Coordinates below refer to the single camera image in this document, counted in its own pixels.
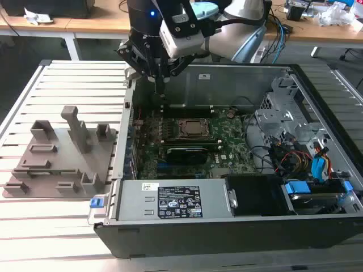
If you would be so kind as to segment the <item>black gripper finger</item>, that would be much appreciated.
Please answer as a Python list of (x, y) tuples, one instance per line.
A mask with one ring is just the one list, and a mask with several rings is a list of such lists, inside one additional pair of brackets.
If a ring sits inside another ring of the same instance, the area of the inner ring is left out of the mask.
[(168, 64), (167, 72), (164, 77), (163, 82), (168, 83), (171, 77), (176, 77), (182, 71), (184, 71), (189, 64), (191, 64), (195, 60), (195, 55), (189, 55), (185, 57), (180, 57), (176, 61)]
[(140, 76), (154, 83), (155, 93), (161, 95), (164, 92), (164, 81), (160, 75), (154, 52), (148, 42), (142, 43), (140, 49), (132, 42), (126, 42), (120, 45), (116, 52)]

